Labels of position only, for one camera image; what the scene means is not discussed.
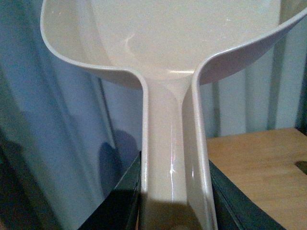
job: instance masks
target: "wooden surface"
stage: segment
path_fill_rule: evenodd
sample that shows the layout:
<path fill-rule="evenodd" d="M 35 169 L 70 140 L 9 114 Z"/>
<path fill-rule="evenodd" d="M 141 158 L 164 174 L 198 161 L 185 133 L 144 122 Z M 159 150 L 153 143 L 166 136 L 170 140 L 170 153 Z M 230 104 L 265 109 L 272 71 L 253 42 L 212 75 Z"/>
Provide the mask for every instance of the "wooden surface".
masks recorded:
<path fill-rule="evenodd" d="M 294 128 L 207 140 L 210 160 L 288 230 L 307 230 L 307 137 Z"/>

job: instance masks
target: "plastic scoop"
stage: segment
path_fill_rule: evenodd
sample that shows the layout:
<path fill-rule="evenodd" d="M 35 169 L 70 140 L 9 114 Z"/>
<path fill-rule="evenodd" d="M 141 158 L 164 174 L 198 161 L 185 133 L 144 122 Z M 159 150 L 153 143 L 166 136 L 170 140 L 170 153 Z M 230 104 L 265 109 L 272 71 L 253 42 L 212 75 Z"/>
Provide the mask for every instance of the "plastic scoop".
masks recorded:
<path fill-rule="evenodd" d="M 143 90 L 141 229 L 217 229 L 199 85 L 260 58 L 307 1 L 45 0 L 57 57 Z"/>

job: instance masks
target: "wooden table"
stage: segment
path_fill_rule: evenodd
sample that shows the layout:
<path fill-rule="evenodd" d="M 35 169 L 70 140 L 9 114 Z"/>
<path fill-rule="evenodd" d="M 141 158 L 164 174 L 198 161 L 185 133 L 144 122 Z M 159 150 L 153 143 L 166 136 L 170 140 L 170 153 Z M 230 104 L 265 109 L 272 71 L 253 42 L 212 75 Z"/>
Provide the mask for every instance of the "wooden table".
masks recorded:
<path fill-rule="evenodd" d="M 307 137 L 294 128 L 207 140 L 210 160 L 288 230 L 307 230 Z"/>

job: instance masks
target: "scoop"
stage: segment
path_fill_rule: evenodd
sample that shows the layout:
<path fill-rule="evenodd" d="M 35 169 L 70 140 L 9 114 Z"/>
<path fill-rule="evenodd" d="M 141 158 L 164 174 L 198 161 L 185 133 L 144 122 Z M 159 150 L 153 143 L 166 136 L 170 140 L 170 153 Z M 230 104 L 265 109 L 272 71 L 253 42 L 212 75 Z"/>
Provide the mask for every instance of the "scoop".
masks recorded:
<path fill-rule="evenodd" d="M 260 58 L 306 0 L 44 0 L 57 57 L 143 90 L 141 229 L 217 229 L 199 85 Z"/>

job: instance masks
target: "scoop handle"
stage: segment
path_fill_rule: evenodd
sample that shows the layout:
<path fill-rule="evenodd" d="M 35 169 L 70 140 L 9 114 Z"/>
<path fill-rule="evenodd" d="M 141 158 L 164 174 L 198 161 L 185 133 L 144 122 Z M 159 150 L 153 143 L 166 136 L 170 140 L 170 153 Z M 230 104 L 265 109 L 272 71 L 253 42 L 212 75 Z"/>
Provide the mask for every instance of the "scoop handle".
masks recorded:
<path fill-rule="evenodd" d="M 215 229 L 198 87 L 191 76 L 146 84 L 141 229 Z"/>

